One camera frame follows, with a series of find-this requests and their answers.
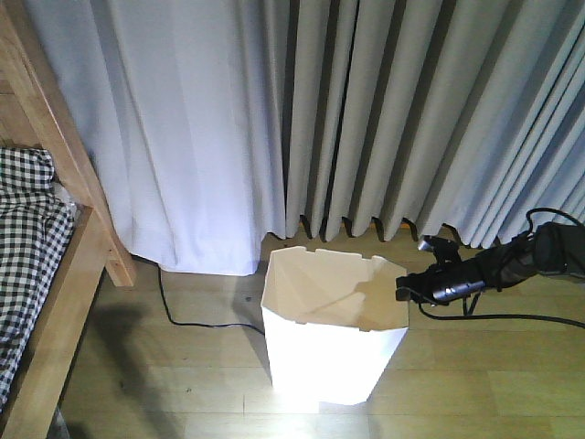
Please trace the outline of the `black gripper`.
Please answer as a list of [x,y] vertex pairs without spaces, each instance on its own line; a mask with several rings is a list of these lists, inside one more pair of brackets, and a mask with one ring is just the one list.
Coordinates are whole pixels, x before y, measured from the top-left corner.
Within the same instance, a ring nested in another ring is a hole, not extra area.
[[440,267],[432,265],[422,274],[410,273],[396,278],[399,302],[447,305],[485,288],[485,280],[471,266]]

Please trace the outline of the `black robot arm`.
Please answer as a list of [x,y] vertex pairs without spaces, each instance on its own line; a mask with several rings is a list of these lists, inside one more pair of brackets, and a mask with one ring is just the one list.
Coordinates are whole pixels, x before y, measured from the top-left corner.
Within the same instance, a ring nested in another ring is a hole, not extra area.
[[541,274],[584,277],[584,228],[546,222],[534,233],[523,232],[509,243],[463,260],[459,244],[430,235],[419,249],[432,252],[436,263],[422,273],[396,279],[396,299],[417,304],[447,305],[474,293],[500,291]]

